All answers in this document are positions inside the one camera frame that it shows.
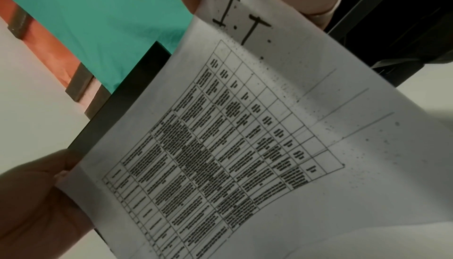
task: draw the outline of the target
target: teal fabric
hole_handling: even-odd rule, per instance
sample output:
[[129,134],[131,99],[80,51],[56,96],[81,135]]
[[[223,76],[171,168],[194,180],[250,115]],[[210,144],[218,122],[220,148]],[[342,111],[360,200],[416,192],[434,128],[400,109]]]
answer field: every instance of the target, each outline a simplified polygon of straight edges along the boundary
[[14,0],[113,92],[148,48],[173,52],[192,15],[181,0]]

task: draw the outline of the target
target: white paper sheet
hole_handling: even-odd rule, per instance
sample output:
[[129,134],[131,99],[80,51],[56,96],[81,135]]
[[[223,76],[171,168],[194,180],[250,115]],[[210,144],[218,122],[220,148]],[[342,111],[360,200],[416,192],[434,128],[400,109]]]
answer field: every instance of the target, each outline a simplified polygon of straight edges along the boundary
[[452,134],[279,0],[203,0],[60,188],[119,259],[284,258],[452,219]]

